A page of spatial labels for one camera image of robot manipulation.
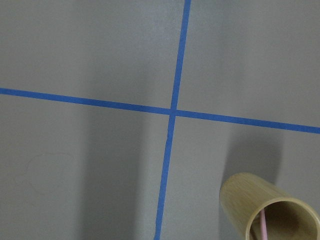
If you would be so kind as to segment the tan bamboo cup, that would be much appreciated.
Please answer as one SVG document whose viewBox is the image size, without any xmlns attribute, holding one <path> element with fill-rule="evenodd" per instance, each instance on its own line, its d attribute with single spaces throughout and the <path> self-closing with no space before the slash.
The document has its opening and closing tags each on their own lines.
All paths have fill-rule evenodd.
<svg viewBox="0 0 320 240">
<path fill-rule="evenodd" d="M 220 188 L 219 201 L 243 240 L 262 238 L 261 211 L 269 240 L 320 238 L 320 217 L 310 205 L 252 173 L 229 177 Z"/>
</svg>

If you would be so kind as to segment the pink chopstick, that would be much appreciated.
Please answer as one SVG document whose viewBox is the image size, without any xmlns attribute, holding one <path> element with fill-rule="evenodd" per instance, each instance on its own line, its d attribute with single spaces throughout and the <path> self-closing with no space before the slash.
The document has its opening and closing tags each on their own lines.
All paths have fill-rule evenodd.
<svg viewBox="0 0 320 240">
<path fill-rule="evenodd" d="M 268 240 L 266 216 L 265 216 L 265 210 L 264 209 L 262 209 L 260 211 L 259 217 L 260 217 L 261 240 Z"/>
</svg>

